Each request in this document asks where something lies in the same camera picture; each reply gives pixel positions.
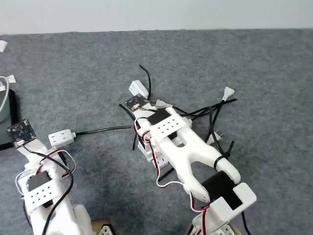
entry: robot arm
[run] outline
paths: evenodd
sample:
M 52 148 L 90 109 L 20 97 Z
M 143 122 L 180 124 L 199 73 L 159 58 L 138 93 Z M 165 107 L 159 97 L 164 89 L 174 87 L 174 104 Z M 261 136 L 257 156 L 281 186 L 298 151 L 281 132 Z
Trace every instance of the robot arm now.
M 8 134 L 17 150 L 25 155 L 28 163 L 25 164 L 25 173 L 17 177 L 17 184 L 21 187 L 25 209 L 30 217 L 34 235 L 95 235 L 90 224 L 90 217 L 82 205 L 72 206 L 68 196 L 61 202 L 65 189 L 62 178 L 66 172 L 51 160 L 43 160 L 36 153 L 45 154 L 65 165 L 59 153 L 65 150 L 48 150 L 36 138 L 28 120 L 8 128 Z M 51 210 L 55 208 L 55 216 L 48 221 L 48 229 L 43 233 Z
M 140 95 L 125 104 L 136 117 L 135 130 L 140 136 L 138 148 L 147 160 L 155 163 L 159 163 L 161 159 L 168 161 L 176 170 L 192 202 L 195 197 L 210 203 L 209 207 L 194 218 L 196 231 L 203 229 L 203 214 L 207 234 L 221 232 L 219 228 L 256 201 L 251 188 L 246 183 L 240 183 L 238 170 L 191 129 L 190 120 L 181 117 L 172 107 L 158 110 L 147 100 L 140 98 Z M 215 168 L 217 173 L 201 184 L 193 175 L 193 162 Z

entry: white wall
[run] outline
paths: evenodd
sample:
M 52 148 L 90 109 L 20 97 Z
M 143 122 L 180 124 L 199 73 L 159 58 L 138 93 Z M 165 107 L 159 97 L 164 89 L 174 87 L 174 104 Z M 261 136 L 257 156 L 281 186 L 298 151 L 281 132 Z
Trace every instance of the white wall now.
M 0 0 L 0 34 L 313 27 L 313 0 Z

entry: circuit board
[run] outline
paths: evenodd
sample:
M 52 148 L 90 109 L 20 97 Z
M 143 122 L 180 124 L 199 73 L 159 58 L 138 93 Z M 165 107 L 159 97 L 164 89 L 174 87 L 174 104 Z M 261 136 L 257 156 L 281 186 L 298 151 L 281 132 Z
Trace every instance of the circuit board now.
M 145 97 L 143 97 L 141 94 L 137 94 L 133 96 L 132 98 L 125 101 L 126 107 L 129 108 L 133 112 L 139 109 L 140 107 L 143 107 L 147 103 L 149 103 L 149 101 Z
M 27 119 L 24 119 L 19 123 L 9 127 L 6 131 L 15 147 L 29 143 L 37 138 Z

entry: white plug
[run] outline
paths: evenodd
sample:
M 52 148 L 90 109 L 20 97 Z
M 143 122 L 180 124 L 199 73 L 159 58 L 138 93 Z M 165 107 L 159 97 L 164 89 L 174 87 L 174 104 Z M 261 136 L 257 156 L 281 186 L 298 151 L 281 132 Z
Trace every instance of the white plug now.
M 235 91 L 233 89 L 231 89 L 230 87 L 225 87 L 225 89 L 224 89 L 224 96 L 223 96 L 222 100 L 226 101 L 233 94 L 235 94 Z
M 10 76 L 7 76 L 6 79 L 8 80 L 9 83 L 16 83 L 16 79 L 13 74 Z
M 149 92 L 139 80 L 132 81 L 131 85 L 129 86 L 129 91 L 133 95 L 141 94 L 146 99 L 148 98 L 149 95 Z
M 50 134 L 48 135 L 48 138 L 52 147 L 60 148 L 73 143 L 74 138 L 76 138 L 76 134 L 75 132 L 71 132 L 71 130 L 67 129 Z
M 220 141 L 221 140 L 221 136 L 223 135 L 223 133 L 221 133 L 221 135 L 217 134 L 218 130 L 216 132 L 214 132 L 216 140 Z M 209 140 L 206 142 L 208 145 L 211 145 L 214 143 L 214 139 L 213 139 L 213 135 L 211 134 L 209 136 Z
M 168 103 L 165 103 L 162 100 L 157 99 L 157 101 L 156 101 L 156 108 L 164 109 L 164 108 L 167 108 L 167 107 L 172 107 L 172 105 L 168 104 Z
M 6 45 L 8 45 L 8 43 L 6 41 L 0 40 L 0 52 L 3 53 Z

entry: white bracket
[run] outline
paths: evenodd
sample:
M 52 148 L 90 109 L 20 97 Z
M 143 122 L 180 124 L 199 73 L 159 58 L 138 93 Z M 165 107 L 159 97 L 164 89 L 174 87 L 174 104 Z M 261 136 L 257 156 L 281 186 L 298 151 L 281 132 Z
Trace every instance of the white bracket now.
M 179 130 L 180 128 L 187 126 L 187 123 L 182 119 L 179 114 L 174 114 L 164 119 L 163 121 L 150 127 L 151 133 L 153 132 L 153 138 L 156 141 L 161 141 L 165 137 Z
M 26 208 L 30 212 L 59 195 L 62 192 L 57 181 L 50 180 L 24 195 Z
M 103 225 L 99 235 L 113 235 L 113 232 L 108 225 Z

